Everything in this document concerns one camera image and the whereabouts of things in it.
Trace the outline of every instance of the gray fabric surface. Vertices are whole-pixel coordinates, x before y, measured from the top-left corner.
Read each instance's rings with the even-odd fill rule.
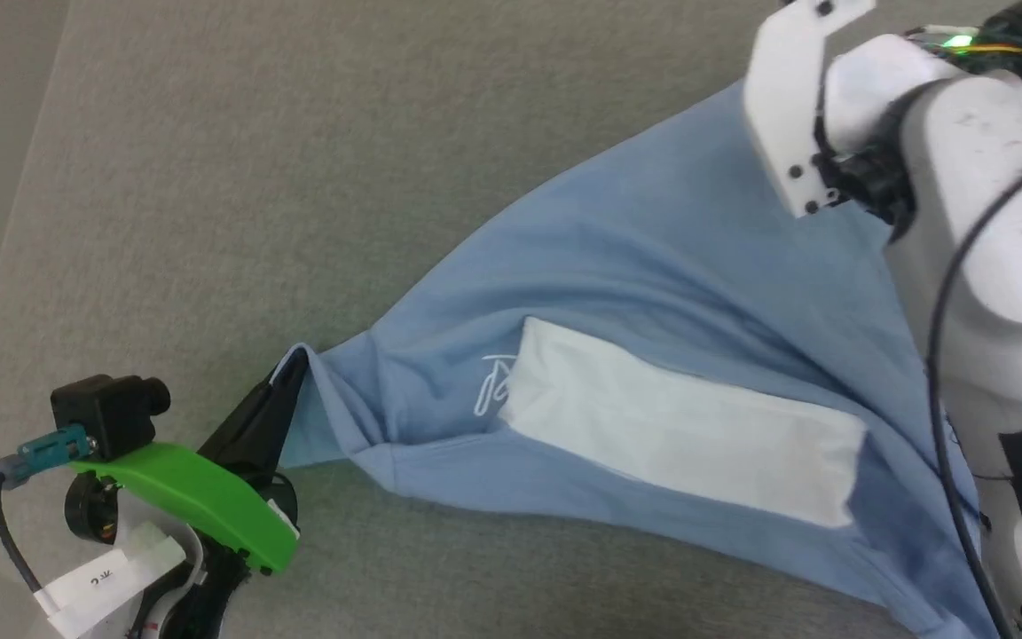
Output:
[[[776,4],[74,3],[0,260],[0,454],[98,372],[167,380],[159,437],[198,444],[288,345],[362,330],[502,207],[741,77]],[[947,4],[844,41],[985,14]],[[97,551],[61,522],[68,476],[7,497],[46,579]],[[304,547],[240,592],[233,636],[901,635],[648,535],[294,476]]]

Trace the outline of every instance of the cable connector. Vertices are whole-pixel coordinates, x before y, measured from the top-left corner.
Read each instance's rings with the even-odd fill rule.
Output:
[[[17,453],[0,458],[0,473],[5,476],[3,490],[16,489],[44,470],[82,460],[96,448],[80,424],[28,441],[17,447]]]

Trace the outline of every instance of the green led light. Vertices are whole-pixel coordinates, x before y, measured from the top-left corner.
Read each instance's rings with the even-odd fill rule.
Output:
[[[972,37],[971,36],[954,36],[949,37],[948,41],[941,44],[941,47],[971,47]]]

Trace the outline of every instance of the black cable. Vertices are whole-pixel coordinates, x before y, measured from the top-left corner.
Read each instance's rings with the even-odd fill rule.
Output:
[[[957,282],[961,267],[965,265],[965,259],[969,252],[976,245],[977,239],[985,228],[996,216],[1005,210],[1007,203],[1012,201],[1022,191],[1022,178],[1017,179],[1013,185],[1007,187],[1005,192],[998,194],[992,203],[986,208],[976,222],[973,222],[969,232],[965,234],[957,252],[953,253],[948,268],[944,271],[944,278],[941,279],[940,288],[937,291],[936,304],[933,305],[931,319],[929,320],[929,339],[926,361],[929,367],[929,420],[932,424],[933,444],[937,449],[937,466],[940,473],[941,488],[944,489],[944,498],[948,501],[948,507],[953,514],[953,526],[957,528],[957,536],[961,540],[961,548],[965,551],[965,558],[969,561],[969,569],[972,570],[973,579],[977,580],[977,587],[980,588],[980,595],[985,599],[985,606],[988,607],[988,614],[992,618],[992,623],[996,624],[996,631],[1002,639],[1012,639],[1012,631],[1005,608],[998,603],[996,591],[988,582],[988,575],[985,574],[977,554],[976,547],[972,543],[972,535],[969,535],[969,526],[965,522],[965,513],[961,510],[961,496],[958,493],[957,485],[953,481],[953,469],[948,461],[948,447],[944,442],[944,421],[941,420],[940,406],[940,346],[941,335],[944,330],[944,316],[947,312],[949,298],[953,294],[953,284]]]
[[[17,544],[13,542],[10,529],[7,528],[7,517],[3,514],[3,484],[6,481],[7,476],[0,473],[0,541],[3,542],[3,548],[7,551],[10,562],[15,565],[17,574],[26,582],[26,587],[30,588],[31,592],[38,592],[42,589],[41,582],[37,581],[34,570],[30,569],[30,563],[26,562],[26,558],[21,555],[21,550],[17,550]]]

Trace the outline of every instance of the white rectangular patch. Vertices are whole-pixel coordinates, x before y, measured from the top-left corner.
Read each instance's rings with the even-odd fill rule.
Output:
[[[856,416],[665,371],[542,319],[523,324],[500,417],[633,481],[828,528],[852,522]]]

